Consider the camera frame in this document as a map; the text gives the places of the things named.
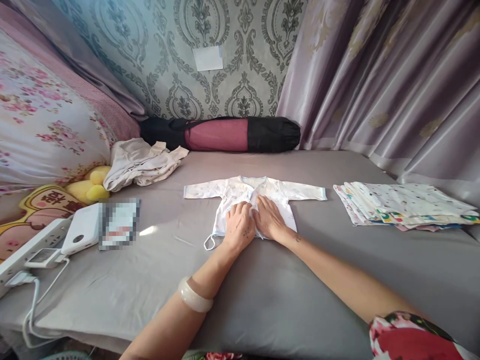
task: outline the purple curtain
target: purple curtain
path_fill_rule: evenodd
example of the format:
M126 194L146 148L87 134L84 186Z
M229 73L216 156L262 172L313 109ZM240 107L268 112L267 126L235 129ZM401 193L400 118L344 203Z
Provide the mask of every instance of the purple curtain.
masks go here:
M479 59L476 0L310 1L276 115L480 206Z
M145 120L143 104L102 64L51 0L9 0L59 51L72 69L119 104L132 118Z

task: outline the woman's left hand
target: woman's left hand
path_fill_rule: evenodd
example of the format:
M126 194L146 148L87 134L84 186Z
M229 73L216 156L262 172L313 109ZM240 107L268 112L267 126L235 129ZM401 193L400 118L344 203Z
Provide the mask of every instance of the woman's left hand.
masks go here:
M255 236L255 222L250 218L252 204L246 201L235 204L226 213L226 234L223 244L240 254Z

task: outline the folded baby clothes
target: folded baby clothes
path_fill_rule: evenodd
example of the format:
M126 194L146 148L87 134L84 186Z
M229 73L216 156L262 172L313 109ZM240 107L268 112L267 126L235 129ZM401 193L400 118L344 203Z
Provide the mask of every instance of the folded baby clothes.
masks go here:
M333 189L354 226L382 224L401 231L437 231L480 223L474 206L431 185L345 182Z
M216 210L215 221L211 235L205 240L203 246L206 250L215 248L214 237L225 236L227 224L225 215L230 208L242 201L251 203L257 209L257 196L262 195L272 200L278 207L285 224L297 230L294 215L289 205L289 200L327 200L325 188L305 185L296 182L280 181L270 177L243 177L236 176L223 180L214 180L194 185L187 185L183 190L185 199L206 199L221 197L220 205ZM258 230L256 234L265 238ZM209 240L213 246L208 247Z
M458 201L434 186L426 184L369 184L353 182L381 212L397 212L404 216L473 215L475 207Z
M173 151L165 142L150 146L141 138L116 142L111 149L111 169L103 187L117 192L132 182L147 186L170 176L189 151L181 146Z

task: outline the gray bedsheet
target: gray bedsheet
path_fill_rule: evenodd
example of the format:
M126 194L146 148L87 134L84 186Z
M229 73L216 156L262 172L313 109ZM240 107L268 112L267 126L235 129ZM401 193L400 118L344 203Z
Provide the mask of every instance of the gray bedsheet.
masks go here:
M480 246L461 230L353 227L332 189L345 181L394 183L350 152L191 152L167 180L130 186L141 198L139 236L121 250L74 255L39 306L36 324L117 352L211 255L203 248L220 198L183 199L183 187L243 175L325 187L328 201L291 201L298 231L408 299L465 348L480 353ZM58 269L37 273L45 290ZM0 300L0 327L20 329L32 287ZM278 357L371 359L367 325L285 248L254 239L225 279L193 348Z

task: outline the black and pink bag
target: black and pink bag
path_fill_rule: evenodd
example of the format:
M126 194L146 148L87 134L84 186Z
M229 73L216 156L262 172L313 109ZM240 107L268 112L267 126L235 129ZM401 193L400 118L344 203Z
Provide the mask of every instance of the black and pink bag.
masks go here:
M207 120L150 117L140 122L140 135L150 145L165 142L196 151L281 153L300 141L300 127L286 117L216 117Z

